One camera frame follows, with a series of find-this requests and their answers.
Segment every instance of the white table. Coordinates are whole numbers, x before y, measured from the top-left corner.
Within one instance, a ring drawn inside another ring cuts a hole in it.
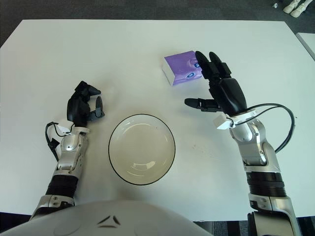
[[[315,33],[297,33],[296,37],[315,60]]]
[[[45,194],[56,161],[45,125],[66,117],[67,101],[84,80],[102,91],[106,118],[91,122],[90,144],[76,203],[135,199],[167,207],[190,220],[245,220],[251,211],[241,156],[218,114],[184,105],[211,98],[203,78],[171,87],[163,56],[214,51],[227,62],[248,106],[287,105],[296,129],[279,154],[296,216],[315,214],[315,62],[284,22],[25,20],[1,47],[0,211],[31,214]],[[147,113],[172,130],[176,156],[158,182],[135,186],[120,179],[108,142],[124,118]],[[289,129],[281,109],[261,117],[269,142]]]

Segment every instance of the black robotic finger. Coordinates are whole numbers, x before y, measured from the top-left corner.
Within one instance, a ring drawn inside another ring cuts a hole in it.
[[[220,107],[213,99],[186,98],[185,104],[192,108],[200,109],[202,112],[218,112]]]
[[[72,121],[75,126],[86,127],[89,120],[96,120],[103,117],[103,104],[100,97],[96,99],[95,111],[90,112],[90,106],[88,104],[90,96],[100,93],[100,90],[81,81],[68,101],[67,119]]]
[[[214,52],[209,52],[209,58],[211,62],[213,62],[218,71],[219,71],[219,77],[220,78],[230,78],[231,77],[231,71],[228,68],[227,64],[225,62],[222,62],[221,59],[215,54]]]

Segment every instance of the tissue box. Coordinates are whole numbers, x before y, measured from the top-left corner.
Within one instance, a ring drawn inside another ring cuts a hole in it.
[[[162,70],[170,85],[198,79],[202,76],[194,51],[164,57]]]

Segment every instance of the black cable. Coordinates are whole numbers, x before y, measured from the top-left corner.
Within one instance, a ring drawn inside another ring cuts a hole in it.
[[[294,131],[294,128],[295,128],[295,120],[294,120],[294,114],[293,112],[286,106],[284,105],[281,105],[281,104],[278,104],[278,103],[263,103],[263,104],[258,104],[258,105],[255,105],[255,106],[252,106],[252,107],[249,107],[245,110],[246,111],[249,111],[251,109],[254,109],[254,108],[257,108],[257,107],[264,107],[264,106],[274,106],[274,107],[271,107],[271,108],[268,108],[266,110],[264,110],[263,112],[259,113],[257,116],[255,117],[252,117],[250,119],[248,119],[247,121],[244,121],[242,123],[238,123],[236,125],[240,125],[240,124],[244,124],[252,119],[255,119],[257,118],[258,116],[260,116],[261,114],[265,113],[266,111],[269,111],[271,109],[274,109],[274,108],[283,108],[285,109],[289,115],[290,115],[290,118],[291,118],[291,127],[290,127],[290,130],[289,130],[289,133],[287,135],[287,137],[285,138],[285,140],[280,144],[280,146],[275,150],[276,153],[278,153],[280,150],[282,150],[287,144],[288,142],[290,141],[290,139],[292,138],[292,134],[293,134],[293,131]]]
[[[45,128],[45,138],[46,138],[48,147],[50,148],[51,152],[53,153],[55,159],[56,159],[57,161],[59,161],[57,152],[56,152],[56,150],[55,150],[56,147],[55,147],[54,144],[52,143],[52,142],[54,141],[54,139],[53,139],[52,141],[50,141],[50,140],[49,140],[49,137],[48,137],[48,134],[47,134],[48,128],[49,128],[50,126],[52,126],[52,125],[55,125],[55,123],[54,123],[54,122],[50,122],[50,123],[48,123],[48,124],[46,125],[46,128]]]
[[[232,121],[232,124],[230,125],[230,127],[233,127],[233,126],[234,126],[234,120],[233,120],[233,119],[231,119],[231,118],[228,118],[228,117],[227,117],[227,119],[229,119],[229,120],[231,120],[231,121]]]
[[[51,152],[53,153],[55,159],[56,159],[57,161],[59,161],[57,152],[56,152],[56,150],[55,150],[55,148],[59,145],[59,142],[58,142],[57,140],[55,140],[55,139],[52,139],[52,140],[50,141],[50,140],[49,140],[49,137],[48,137],[48,134],[47,134],[48,128],[53,125],[54,128],[55,128],[55,132],[56,132],[56,134],[57,134],[59,137],[64,137],[64,136],[66,136],[66,135],[60,135],[60,134],[58,134],[57,128],[56,128],[56,124],[58,124],[58,123],[56,123],[56,122],[50,122],[50,123],[48,123],[48,124],[46,125],[46,128],[45,128],[45,138],[46,138],[48,147],[50,148]],[[69,131],[69,132],[66,132],[66,134],[71,133],[73,125],[74,125],[74,124],[72,124],[72,126],[71,126],[71,128],[70,128],[70,131]]]
[[[66,134],[69,134],[72,132],[72,127],[74,126],[74,123],[72,124],[72,126],[70,127],[70,131],[69,132],[66,132]]]
[[[60,134],[57,132],[56,124],[58,124],[58,123],[55,123],[55,122],[54,122],[54,128],[55,128],[56,134],[57,134],[59,137],[64,137],[64,136],[66,136],[66,135],[60,135]]]

